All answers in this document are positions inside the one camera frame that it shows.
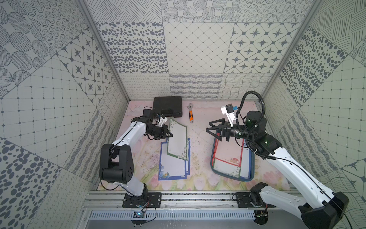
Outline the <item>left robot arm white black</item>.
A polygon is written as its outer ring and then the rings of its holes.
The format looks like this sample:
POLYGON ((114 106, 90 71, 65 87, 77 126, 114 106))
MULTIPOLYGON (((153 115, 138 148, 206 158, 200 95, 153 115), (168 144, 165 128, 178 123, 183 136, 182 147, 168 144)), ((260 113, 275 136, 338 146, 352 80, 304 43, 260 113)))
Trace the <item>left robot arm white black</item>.
POLYGON ((156 113, 154 108, 145 108, 143 115, 131 119, 129 128, 117 140, 101 148, 100 180, 122 187, 126 199, 138 207, 148 203, 148 189, 134 176, 132 146, 143 136, 149 140, 173 137, 165 124, 167 121, 167 117, 156 113))

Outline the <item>teal plastic storage box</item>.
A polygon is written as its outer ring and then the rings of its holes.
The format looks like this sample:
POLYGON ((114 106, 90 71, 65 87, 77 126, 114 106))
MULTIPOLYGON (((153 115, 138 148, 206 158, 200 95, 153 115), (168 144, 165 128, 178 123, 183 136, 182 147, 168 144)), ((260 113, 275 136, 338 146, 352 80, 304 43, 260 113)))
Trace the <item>teal plastic storage box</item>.
MULTIPOLYGON (((242 146, 241 139, 238 140, 238 139, 235 139, 234 138, 234 140, 237 142, 237 144, 239 146, 242 146)), ((254 158, 254 154, 251 152, 251 150, 249 150, 249 151, 251 153, 251 164, 250 164, 250 167, 248 167, 248 168, 241 167, 240 178, 229 177, 229 176, 226 176, 224 174, 221 174, 221 173, 218 173, 218 172, 214 171, 214 168, 211 165, 211 161, 210 161, 210 166, 211 166, 212 171, 215 174, 218 174, 220 176, 223 176, 223 177, 226 177, 226 178, 229 178, 229 179, 233 179, 233 180, 237 180, 237 181, 240 181, 240 182, 248 182, 248 181, 251 181, 253 179, 253 177, 254 177, 254 162, 255 162, 255 158, 254 158)))

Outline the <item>blue floral stationery paper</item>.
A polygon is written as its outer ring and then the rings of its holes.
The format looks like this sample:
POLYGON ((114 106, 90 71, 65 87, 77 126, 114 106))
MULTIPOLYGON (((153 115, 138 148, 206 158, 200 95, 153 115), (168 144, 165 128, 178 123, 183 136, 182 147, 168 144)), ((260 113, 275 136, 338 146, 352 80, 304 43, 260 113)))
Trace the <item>blue floral stationery paper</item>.
POLYGON ((167 142, 161 143, 158 180, 187 179, 186 161, 167 154, 167 142))
POLYGON ((190 138, 187 139, 188 140, 188 157, 187 157, 187 162, 186 162, 186 175, 190 175, 190 157, 191 157, 191 143, 190 143, 190 138))

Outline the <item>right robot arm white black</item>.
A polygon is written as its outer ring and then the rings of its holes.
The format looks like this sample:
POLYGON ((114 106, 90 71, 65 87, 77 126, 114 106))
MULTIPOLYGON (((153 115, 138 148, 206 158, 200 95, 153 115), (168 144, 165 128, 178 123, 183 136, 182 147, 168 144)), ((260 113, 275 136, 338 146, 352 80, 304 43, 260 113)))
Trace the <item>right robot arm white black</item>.
POLYGON ((302 195, 297 197, 260 182, 249 194, 254 207, 273 205, 298 217, 309 229, 334 228, 342 218, 347 218, 349 198, 318 181, 266 132, 265 112, 262 96, 256 91, 248 91, 240 106, 224 106, 222 113, 226 117, 209 122, 206 132, 219 141, 244 139, 250 153, 268 160, 302 195))

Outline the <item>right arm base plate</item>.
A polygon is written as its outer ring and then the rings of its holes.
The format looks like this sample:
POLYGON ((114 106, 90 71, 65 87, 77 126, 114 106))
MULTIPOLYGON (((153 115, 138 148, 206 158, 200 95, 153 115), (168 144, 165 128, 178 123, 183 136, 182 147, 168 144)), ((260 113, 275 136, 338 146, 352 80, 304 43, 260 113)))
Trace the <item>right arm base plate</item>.
POLYGON ((274 205, 266 204, 259 194, 251 192, 237 192, 234 194, 234 200, 239 208, 275 208, 274 205))

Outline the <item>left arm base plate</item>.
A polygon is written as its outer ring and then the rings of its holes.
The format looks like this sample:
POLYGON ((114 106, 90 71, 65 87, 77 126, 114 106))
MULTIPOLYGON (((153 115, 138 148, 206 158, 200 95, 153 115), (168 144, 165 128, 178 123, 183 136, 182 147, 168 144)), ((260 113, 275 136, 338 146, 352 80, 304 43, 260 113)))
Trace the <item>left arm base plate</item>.
POLYGON ((160 208, 161 201, 162 201, 161 192, 148 192, 138 197, 125 194, 123 201, 123 208, 143 208, 143 207, 160 208))

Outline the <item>red bordered stationery paper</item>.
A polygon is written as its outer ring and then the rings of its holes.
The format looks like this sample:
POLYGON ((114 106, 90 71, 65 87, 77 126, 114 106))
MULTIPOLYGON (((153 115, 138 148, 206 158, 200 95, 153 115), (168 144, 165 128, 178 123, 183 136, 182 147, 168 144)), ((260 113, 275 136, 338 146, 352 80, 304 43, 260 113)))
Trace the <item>red bordered stationery paper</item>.
POLYGON ((251 153, 245 148, 245 141, 241 139, 242 146, 239 146, 233 138, 230 140, 230 142, 215 140, 211 165, 213 166, 217 160, 236 167, 250 167, 251 153))

